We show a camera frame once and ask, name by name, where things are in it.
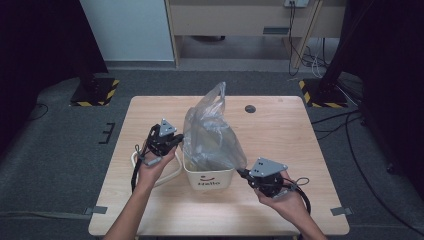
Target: white cable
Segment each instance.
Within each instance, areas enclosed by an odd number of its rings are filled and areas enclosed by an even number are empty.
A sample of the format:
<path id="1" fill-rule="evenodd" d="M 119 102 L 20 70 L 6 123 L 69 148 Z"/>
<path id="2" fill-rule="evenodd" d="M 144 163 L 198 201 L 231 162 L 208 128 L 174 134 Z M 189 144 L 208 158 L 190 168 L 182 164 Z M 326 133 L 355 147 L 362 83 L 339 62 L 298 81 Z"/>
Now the white cable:
<path id="1" fill-rule="evenodd" d="M 345 91 L 343 91 L 339 86 L 336 85 L 336 87 L 355 105 L 358 106 L 358 104 L 355 103 L 355 101 L 352 100 L 352 98 L 349 97 L 349 95 L 347 93 L 345 93 Z"/>
<path id="2" fill-rule="evenodd" d="M 317 77 L 317 78 L 322 78 L 322 75 L 321 75 L 321 73 L 319 72 L 319 63 L 318 63 L 318 55 L 319 55 L 319 53 L 320 53 L 320 47 L 319 47 L 319 45 L 320 45 L 320 42 L 321 42 L 321 38 L 318 38 L 317 39 L 317 44 L 316 44 L 316 48 L 318 49 L 317 50 L 317 52 L 316 52 L 316 54 L 315 54 L 315 57 L 313 58 L 313 62 L 312 62 L 312 66 L 311 66 L 311 68 L 312 68 L 312 73 L 314 74 L 314 76 L 315 77 Z"/>
<path id="3" fill-rule="evenodd" d="M 136 158 L 137 155 L 138 155 L 138 152 L 134 152 L 131 155 L 130 161 L 133 164 L 133 167 L 135 167 L 135 163 L 137 161 L 137 158 Z M 173 173 L 171 173 L 169 175 L 166 175 L 165 177 L 162 177 L 159 180 L 157 180 L 154 187 L 157 187 L 159 185 L 162 185 L 162 184 L 168 182 L 169 180 L 175 178 L 176 176 L 178 176 L 181 173 L 181 170 L 183 169 L 183 164 L 182 164 L 181 159 L 180 159 L 180 157 L 178 156 L 177 153 L 175 153 L 175 158 L 178 161 L 178 165 L 179 165 L 178 166 L 178 169 L 175 172 L 173 172 Z"/>

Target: black cable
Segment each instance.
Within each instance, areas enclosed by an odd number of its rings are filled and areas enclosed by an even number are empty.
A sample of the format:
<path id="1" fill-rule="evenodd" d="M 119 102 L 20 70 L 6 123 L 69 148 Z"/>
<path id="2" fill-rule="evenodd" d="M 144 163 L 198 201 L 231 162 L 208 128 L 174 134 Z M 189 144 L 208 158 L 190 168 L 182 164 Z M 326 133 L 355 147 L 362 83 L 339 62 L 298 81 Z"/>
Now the black cable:
<path id="1" fill-rule="evenodd" d="M 362 178 L 364 179 L 365 183 L 367 184 L 368 188 L 370 189 L 371 193 L 374 195 L 374 197 L 377 199 L 377 201 L 381 204 L 381 206 L 386 209 L 387 212 L 389 212 L 396 220 L 398 220 L 399 222 L 401 222 L 403 225 L 405 225 L 406 227 L 408 227 L 409 229 L 413 230 L 414 232 L 418 233 L 419 235 L 424 237 L 424 233 L 419 231 L 418 229 L 412 227 L 411 225 L 409 225 L 407 222 L 405 222 L 403 219 L 401 219 L 398 215 L 396 215 L 384 202 L 383 200 L 381 200 L 381 198 L 377 195 L 377 193 L 374 191 L 374 189 L 372 188 L 370 182 L 368 181 L 368 179 L 365 177 L 364 172 L 362 171 L 361 167 L 359 166 L 358 160 L 356 158 L 355 152 L 353 151 L 353 147 L 352 147 L 352 142 L 350 140 L 350 136 L 349 136 L 349 129 L 347 126 L 347 123 L 349 121 L 349 117 L 350 114 L 347 115 L 346 117 L 346 137 L 347 137 L 347 141 L 349 144 L 349 149 L 350 149 L 350 153 L 352 154 L 352 158 L 353 161 L 355 162 L 356 167 L 358 168 L 359 173 L 361 174 Z"/>
<path id="2" fill-rule="evenodd" d="M 353 122 L 353 121 L 355 121 L 355 120 L 357 120 L 357 119 L 360 119 L 360 118 L 362 118 L 362 116 L 356 117 L 356 118 L 354 118 L 354 119 L 350 120 L 348 123 L 351 123 L 351 122 Z M 346 126 L 346 123 L 342 123 L 342 124 L 340 124 L 338 127 L 336 127 L 336 128 L 335 128 L 335 129 L 333 129 L 333 130 L 316 130 L 316 129 L 314 129 L 314 131 L 315 131 L 315 132 L 328 132 L 328 134 L 327 134 L 327 135 L 322 136 L 322 137 L 320 137 L 320 138 L 317 138 L 317 140 L 319 141 L 319 140 L 322 140 L 322 139 L 324 139 L 324 138 L 326 138 L 326 137 L 330 136 L 330 134 L 332 134 L 332 133 L 336 132 L 337 130 L 339 130 L 339 129 L 340 129 L 341 127 L 343 127 L 343 126 Z"/>
<path id="3" fill-rule="evenodd" d="M 28 121 L 34 121 L 34 120 L 40 119 L 40 118 L 44 117 L 44 115 L 46 115 L 49 112 L 49 107 L 46 104 L 44 104 L 44 103 L 37 103 L 36 106 L 38 106 L 38 108 L 45 107 L 46 110 L 40 116 L 34 117 L 34 118 L 30 118 L 30 119 L 28 119 Z"/>
<path id="4" fill-rule="evenodd" d="M 135 150 L 137 151 L 138 154 L 137 154 L 137 163 L 134 166 L 133 175 L 131 177 L 131 191 L 132 192 L 134 192 L 134 189 L 135 189 L 138 170 L 140 170 L 141 164 L 144 161 L 144 157 L 147 154 L 146 142 L 143 144 L 143 149 L 142 149 L 141 153 L 140 153 L 140 149 L 138 148 L 138 145 L 135 145 Z"/>
<path id="5" fill-rule="evenodd" d="M 353 114 L 353 113 L 357 113 L 357 112 L 359 112 L 359 110 L 354 110 L 354 111 L 347 112 L 347 113 L 337 114 L 337 115 L 327 117 L 327 118 L 324 118 L 324 119 L 321 119 L 321 120 L 318 120 L 318 121 L 315 121 L 315 122 L 311 122 L 311 124 L 317 124 L 317 123 L 324 122 L 324 121 L 327 121 L 327 120 L 330 120 L 330 119 L 333 119 L 333 118 L 337 118 L 337 117 L 341 117 L 341 116 L 345 116 L 345 115 L 349 115 L 349 114 Z"/>
<path id="6" fill-rule="evenodd" d="M 317 59 L 318 67 L 324 67 L 324 68 L 327 68 L 328 67 L 328 65 L 326 65 L 326 64 L 323 63 L 324 60 L 322 58 L 315 57 L 315 56 L 312 55 L 311 48 L 309 46 L 306 46 L 306 48 L 308 49 L 308 53 L 307 54 L 303 54 L 303 55 L 305 55 L 307 57 L 310 57 L 311 59 L 315 59 L 316 58 Z M 303 60 L 305 62 L 309 63 L 309 64 L 313 64 L 314 63 L 313 61 L 310 61 L 310 60 L 307 60 L 307 59 L 303 59 Z"/>
<path id="7" fill-rule="evenodd" d="M 295 14 L 296 14 L 296 6 L 295 6 L 293 1 L 290 1 L 290 31 L 289 31 L 289 43 L 290 43 L 289 74 L 290 74 L 290 76 L 295 76 L 299 72 L 299 68 L 297 68 L 296 72 L 294 74 L 291 73 L 291 61 L 292 61 L 293 49 L 294 49 L 291 32 L 292 32 L 292 28 L 293 28 L 293 22 L 294 22 Z M 294 50 L 297 53 L 297 55 L 299 56 L 299 58 L 302 59 L 300 57 L 300 54 L 296 51 L 296 49 L 294 49 Z"/>
<path id="8" fill-rule="evenodd" d="M 325 61 L 325 38 L 322 39 L 322 61 L 324 62 L 324 66 L 330 65 Z"/>

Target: black metal stand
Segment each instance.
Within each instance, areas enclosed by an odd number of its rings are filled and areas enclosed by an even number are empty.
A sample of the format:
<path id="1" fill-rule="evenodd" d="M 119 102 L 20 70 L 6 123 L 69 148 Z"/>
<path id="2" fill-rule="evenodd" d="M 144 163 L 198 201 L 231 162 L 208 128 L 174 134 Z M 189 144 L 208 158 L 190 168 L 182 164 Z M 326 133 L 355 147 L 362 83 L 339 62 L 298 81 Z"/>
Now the black metal stand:
<path id="1" fill-rule="evenodd" d="M 90 84 L 80 81 L 71 103 L 104 103 L 109 99 L 109 93 L 113 89 L 114 78 L 93 78 Z"/>
<path id="2" fill-rule="evenodd" d="M 318 105 L 324 105 L 328 103 L 335 104 L 346 104 L 346 98 L 343 93 L 337 87 L 329 89 L 320 88 L 321 79 L 309 78 L 303 79 L 304 90 L 308 92 L 310 102 Z"/>

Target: hand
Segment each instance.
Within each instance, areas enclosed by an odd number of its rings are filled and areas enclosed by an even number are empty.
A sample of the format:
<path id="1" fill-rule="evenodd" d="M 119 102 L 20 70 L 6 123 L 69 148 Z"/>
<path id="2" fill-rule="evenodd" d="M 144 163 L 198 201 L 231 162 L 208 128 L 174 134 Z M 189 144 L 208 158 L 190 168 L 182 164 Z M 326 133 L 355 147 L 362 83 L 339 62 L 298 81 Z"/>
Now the hand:
<path id="1" fill-rule="evenodd" d="M 281 171 L 281 176 L 290 179 L 287 171 Z M 302 233 L 305 240 L 324 240 L 327 239 L 312 217 L 306 210 L 302 197 L 297 192 L 288 192 L 278 198 L 269 198 L 255 189 L 259 202 L 271 207 L 278 212 L 284 219 L 291 222 Z"/>
<path id="2" fill-rule="evenodd" d="M 287 171 L 281 171 L 280 174 L 283 178 L 291 180 Z M 291 183 L 285 180 L 284 184 L 290 185 Z M 295 217 L 299 214 L 309 215 L 303 203 L 302 197 L 297 192 L 288 192 L 278 198 L 269 198 L 258 189 L 255 189 L 255 193 L 258 195 L 260 203 L 271 207 L 287 221 L 293 222 Z"/>
<path id="3" fill-rule="evenodd" d="M 160 175 L 163 172 L 165 166 L 172 161 L 175 157 L 175 150 L 177 147 L 173 147 L 171 151 L 166 156 L 163 156 L 162 160 L 153 166 L 147 166 L 146 164 L 141 164 L 140 169 L 138 170 L 138 183 L 136 187 L 149 187 L 153 188 L 155 182 L 159 179 Z M 147 162 L 157 158 L 152 152 L 148 152 L 145 155 Z"/>

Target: black curtain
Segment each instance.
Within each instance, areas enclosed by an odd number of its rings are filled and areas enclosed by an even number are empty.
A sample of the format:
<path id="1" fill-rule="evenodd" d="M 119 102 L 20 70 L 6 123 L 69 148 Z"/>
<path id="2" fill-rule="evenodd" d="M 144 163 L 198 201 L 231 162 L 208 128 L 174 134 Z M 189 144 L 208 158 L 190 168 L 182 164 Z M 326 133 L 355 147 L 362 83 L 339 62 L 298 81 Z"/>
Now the black curtain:
<path id="1" fill-rule="evenodd" d="M 0 0 L 0 154 L 41 90 L 107 72 L 78 0 Z"/>
<path id="2" fill-rule="evenodd" d="M 335 83 L 341 71 L 362 79 L 368 127 L 424 199 L 423 13 L 422 0 L 348 1 L 341 46 L 322 83 Z"/>

